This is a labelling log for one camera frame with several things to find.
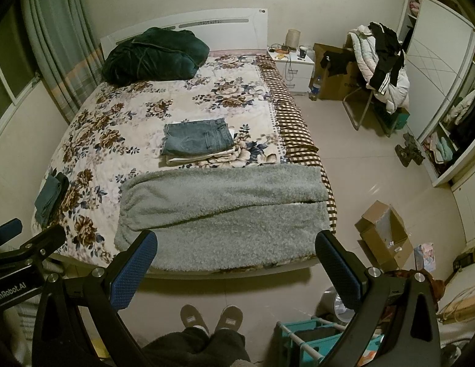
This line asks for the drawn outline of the floral bed blanket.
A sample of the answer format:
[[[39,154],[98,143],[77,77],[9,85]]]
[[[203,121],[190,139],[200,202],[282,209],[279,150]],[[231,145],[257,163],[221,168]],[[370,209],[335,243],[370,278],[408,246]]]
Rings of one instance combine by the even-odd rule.
[[[274,61],[261,54],[211,56],[191,80],[100,84],[64,133],[47,169],[48,175],[62,173],[69,182],[52,218],[66,231],[58,253],[93,265],[113,260],[121,186],[167,167],[162,155],[167,124],[226,122],[233,151],[205,160],[205,167],[283,162],[274,104],[288,94]]]

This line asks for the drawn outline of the dark mug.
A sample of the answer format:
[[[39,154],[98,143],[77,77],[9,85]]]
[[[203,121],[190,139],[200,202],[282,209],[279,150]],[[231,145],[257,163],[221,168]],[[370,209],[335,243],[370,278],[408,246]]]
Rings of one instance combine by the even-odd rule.
[[[300,59],[305,60],[307,56],[307,48],[305,46],[299,46],[298,55]]]

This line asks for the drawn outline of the grey green curtain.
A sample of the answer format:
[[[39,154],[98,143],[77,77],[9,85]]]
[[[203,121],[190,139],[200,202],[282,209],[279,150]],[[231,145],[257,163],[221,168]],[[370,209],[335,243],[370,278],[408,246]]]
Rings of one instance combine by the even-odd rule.
[[[32,52],[66,121],[101,83],[103,56],[81,0],[22,0]]]

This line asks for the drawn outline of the right grey slipper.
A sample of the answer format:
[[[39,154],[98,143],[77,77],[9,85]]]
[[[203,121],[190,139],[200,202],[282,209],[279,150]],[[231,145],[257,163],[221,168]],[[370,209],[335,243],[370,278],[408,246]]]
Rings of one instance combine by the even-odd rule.
[[[219,317],[219,321],[214,332],[221,330],[231,330],[233,332],[238,332],[242,326],[242,320],[243,314],[239,307],[234,305],[226,306]]]

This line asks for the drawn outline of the chair with clothes pile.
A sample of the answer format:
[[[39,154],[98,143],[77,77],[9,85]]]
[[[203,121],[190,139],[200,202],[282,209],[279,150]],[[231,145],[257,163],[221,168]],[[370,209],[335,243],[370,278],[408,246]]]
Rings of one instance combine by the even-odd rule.
[[[395,31],[379,22],[360,25],[348,31],[341,48],[354,52],[360,86],[340,101],[347,104],[364,93],[366,108],[374,105],[385,109],[378,118],[386,133],[403,127],[409,116],[410,82],[404,50]]]

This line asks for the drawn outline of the white nightstand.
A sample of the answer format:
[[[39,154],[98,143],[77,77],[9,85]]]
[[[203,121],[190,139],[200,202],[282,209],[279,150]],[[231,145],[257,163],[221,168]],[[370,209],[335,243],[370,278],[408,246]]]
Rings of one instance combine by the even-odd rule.
[[[269,48],[267,53],[275,62],[277,70],[291,93],[307,94],[310,91],[315,63],[309,56],[300,58],[296,51],[284,54],[276,48]]]

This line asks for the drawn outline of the grey fluffy fleece pants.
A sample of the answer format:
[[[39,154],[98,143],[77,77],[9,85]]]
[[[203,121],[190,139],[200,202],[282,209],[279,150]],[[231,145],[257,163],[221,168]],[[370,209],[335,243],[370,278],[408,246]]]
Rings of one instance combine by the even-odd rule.
[[[141,174],[122,187],[115,246],[155,233],[155,269],[196,273],[290,263],[331,228],[319,167],[270,164]]]

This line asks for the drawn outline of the folded blue jeans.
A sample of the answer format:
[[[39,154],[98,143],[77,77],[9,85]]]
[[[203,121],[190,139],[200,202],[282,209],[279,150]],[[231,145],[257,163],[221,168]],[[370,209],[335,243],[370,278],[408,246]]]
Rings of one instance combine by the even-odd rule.
[[[233,144],[233,136],[223,118],[187,121],[164,126],[161,154],[187,158],[220,153]]]

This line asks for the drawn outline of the open cardboard box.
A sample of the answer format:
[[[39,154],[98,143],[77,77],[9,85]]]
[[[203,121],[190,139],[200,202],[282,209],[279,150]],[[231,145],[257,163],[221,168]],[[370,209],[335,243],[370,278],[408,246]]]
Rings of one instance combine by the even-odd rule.
[[[355,223],[360,246],[384,272],[402,269],[413,252],[409,234],[394,207],[375,201]]]

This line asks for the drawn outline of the plastic water bottle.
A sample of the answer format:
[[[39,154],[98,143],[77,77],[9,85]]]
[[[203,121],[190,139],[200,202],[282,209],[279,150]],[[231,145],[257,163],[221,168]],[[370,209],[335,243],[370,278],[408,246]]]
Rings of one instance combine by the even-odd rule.
[[[311,83],[309,99],[317,100],[319,98],[321,88],[322,88],[322,77],[317,76]]]

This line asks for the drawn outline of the dark green duvet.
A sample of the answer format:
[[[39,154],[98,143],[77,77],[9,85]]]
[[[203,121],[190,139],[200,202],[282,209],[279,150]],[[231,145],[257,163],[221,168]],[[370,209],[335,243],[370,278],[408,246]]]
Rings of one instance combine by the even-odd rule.
[[[209,52],[208,45],[191,31],[153,27],[112,50],[102,76],[116,86],[145,80],[191,80]]]

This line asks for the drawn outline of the large brown cardboard box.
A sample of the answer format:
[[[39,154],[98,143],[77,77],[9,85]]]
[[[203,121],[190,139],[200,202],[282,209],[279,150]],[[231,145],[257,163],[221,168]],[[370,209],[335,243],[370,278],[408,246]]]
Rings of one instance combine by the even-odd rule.
[[[351,49],[315,43],[315,72],[311,85],[319,99],[342,100],[360,86],[360,70]]]

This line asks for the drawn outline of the left grey slipper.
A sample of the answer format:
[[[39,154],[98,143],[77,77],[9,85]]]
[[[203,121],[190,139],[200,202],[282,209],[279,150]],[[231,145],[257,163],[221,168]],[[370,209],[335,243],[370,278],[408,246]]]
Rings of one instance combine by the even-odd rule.
[[[204,332],[206,336],[210,336],[208,327],[195,306],[184,305],[180,310],[180,319],[185,328],[197,328]]]

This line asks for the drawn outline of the grey slipper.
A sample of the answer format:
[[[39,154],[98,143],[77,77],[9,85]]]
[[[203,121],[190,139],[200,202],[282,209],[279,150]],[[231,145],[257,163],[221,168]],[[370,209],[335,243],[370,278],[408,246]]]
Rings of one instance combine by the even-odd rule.
[[[243,314],[239,307],[234,305],[226,306],[219,317],[219,321],[214,332],[221,330],[231,330],[233,332],[238,332],[242,326],[242,320]]]
[[[208,327],[195,306],[184,305],[180,310],[180,319],[185,328],[197,328],[204,332],[206,336],[210,336]]]

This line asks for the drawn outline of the white wardrobe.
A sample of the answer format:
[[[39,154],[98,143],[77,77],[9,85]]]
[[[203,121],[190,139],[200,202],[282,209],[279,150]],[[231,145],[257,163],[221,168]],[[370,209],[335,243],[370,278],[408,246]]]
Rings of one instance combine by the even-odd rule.
[[[475,160],[475,26],[452,0],[404,0],[409,130],[438,187]]]

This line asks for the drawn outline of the folded teal garment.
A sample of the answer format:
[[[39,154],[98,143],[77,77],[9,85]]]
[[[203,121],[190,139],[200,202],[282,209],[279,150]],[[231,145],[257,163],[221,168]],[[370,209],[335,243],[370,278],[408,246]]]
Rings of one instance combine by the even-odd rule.
[[[35,220],[43,229],[48,227],[49,221],[61,205],[68,187],[69,180],[62,172],[47,177],[34,203]]]

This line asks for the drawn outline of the beige table lamp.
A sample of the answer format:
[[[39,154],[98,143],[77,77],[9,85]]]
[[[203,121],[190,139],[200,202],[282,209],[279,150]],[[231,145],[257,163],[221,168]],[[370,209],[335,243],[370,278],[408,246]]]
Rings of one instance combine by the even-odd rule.
[[[289,50],[297,50],[300,44],[301,32],[297,29],[289,29],[286,34],[285,46]]]

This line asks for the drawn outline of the white headboard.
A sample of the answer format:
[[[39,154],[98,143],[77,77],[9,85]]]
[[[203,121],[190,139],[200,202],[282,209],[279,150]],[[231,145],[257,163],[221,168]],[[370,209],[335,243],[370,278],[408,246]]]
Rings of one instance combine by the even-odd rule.
[[[121,42],[153,27],[189,30],[210,50],[264,50],[267,48],[268,10],[222,8],[151,19],[101,38],[103,56],[108,56]]]

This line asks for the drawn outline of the brown checked bed sheet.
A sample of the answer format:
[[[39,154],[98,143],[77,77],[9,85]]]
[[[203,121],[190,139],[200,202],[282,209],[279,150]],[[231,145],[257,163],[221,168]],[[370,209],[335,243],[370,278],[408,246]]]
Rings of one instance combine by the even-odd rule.
[[[319,148],[314,144],[301,110],[286,87],[272,58],[268,55],[258,54],[256,65],[270,90],[271,103],[275,110],[279,137],[285,147],[286,160],[303,166],[318,167],[320,170],[320,177],[328,194],[326,209],[329,217],[329,229],[335,235],[337,206],[331,183],[319,156]]]

